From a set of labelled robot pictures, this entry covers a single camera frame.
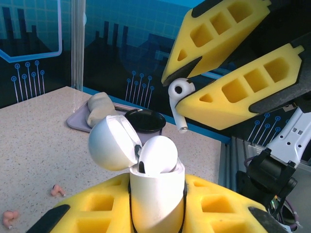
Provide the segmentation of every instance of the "black cable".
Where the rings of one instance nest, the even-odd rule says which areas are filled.
[[[285,202],[285,198],[282,198],[278,204],[277,209],[273,212],[272,217],[276,217],[276,215],[281,211],[281,209],[284,205],[284,202]]]

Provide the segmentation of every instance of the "glass panel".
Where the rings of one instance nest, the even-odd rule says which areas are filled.
[[[71,0],[0,1],[0,108],[70,85]]]

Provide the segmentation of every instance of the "countertop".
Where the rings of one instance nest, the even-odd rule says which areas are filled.
[[[24,233],[63,197],[52,197],[54,184],[67,197],[128,170],[111,172],[97,166],[88,148],[88,133],[71,129],[66,120],[89,94],[64,87],[0,109],[0,211],[19,210],[12,229]],[[167,123],[162,134],[176,144],[186,173],[217,183],[221,142],[188,131],[179,134]]]

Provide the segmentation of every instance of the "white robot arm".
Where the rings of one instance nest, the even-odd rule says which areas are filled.
[[[311,139],[311,113],[303,113],[298,107],[284,129],[266,147],[271,155],[285,163],[292,161],[295,168]]]

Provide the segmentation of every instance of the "purple tray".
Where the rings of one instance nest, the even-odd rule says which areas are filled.
[[[125,105],[116,105],[117,107],[126,107],[128,108],[128,110],[130,109],[134,109],[134,108],[130,108],[129,106],[125,106]],[[89,127],[89,125],[86,122],[86,115],[89,114],[89,109],[87,106],[87,102],[85,104],[83,104],[77,111],[75,111],[68,119],[67,119],[67,125],[75,130],[80,130],[80,131],[84,131],[84,132],[91,132],[91,127]],[[137,133],[141,142],[144,144],[147,140],[149,140],[150,138],[157,136],[157,135],[161,135],[162,134],[162,130],[160,130],[159,132],[156,133]]]

